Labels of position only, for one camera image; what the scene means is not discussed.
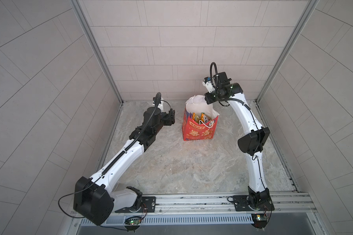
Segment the red paper gift bag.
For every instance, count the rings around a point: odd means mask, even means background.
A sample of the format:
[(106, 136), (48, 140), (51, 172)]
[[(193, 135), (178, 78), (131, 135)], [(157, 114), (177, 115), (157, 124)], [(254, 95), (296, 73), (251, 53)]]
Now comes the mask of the red paper gift bag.
[(184, 141), (209, 140), (214, 137), (219, 113), (207, 104), (205, 96), (196, 95), (185, 103), (182, 134)]

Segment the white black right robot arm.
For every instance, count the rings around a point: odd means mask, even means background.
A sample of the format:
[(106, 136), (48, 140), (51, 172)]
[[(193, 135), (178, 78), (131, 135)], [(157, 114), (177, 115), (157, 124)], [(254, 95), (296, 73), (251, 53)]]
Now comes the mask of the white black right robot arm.
[(239, 149), (245, 154), (249, 172), (249, 195), (246, 198), (245, 207), (253, 211), (271, 212), (274, 206), (262, 166), (262, 151), (270, 130), (256, 119), (240, 85), (231, 84), (230, 81), (225, 72), (206, 77), (203, 81), (203, 85), (208, 90), (205, 100), (207, 104), (226, 101), (236, 113), (244, 130), (244, 136), (239, 138), (237, 143)]

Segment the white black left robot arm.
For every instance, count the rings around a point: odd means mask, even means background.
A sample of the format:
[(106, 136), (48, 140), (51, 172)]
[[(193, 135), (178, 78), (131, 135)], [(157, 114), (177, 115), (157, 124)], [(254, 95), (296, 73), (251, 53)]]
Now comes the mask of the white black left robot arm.
[(95, 225), (102, 225), (112, 212), (127, 208), (137, 212), (142, 208), (142, 192), (126, 187), (114, 192), (113, 188), (130, 165), (156, 140), (164, 126), (175, 123), (175, 111), (150, 107), (144, 121), (129, 136), (124, 147), (90, 178), (81, 177), (75, 185), (73, 209)]

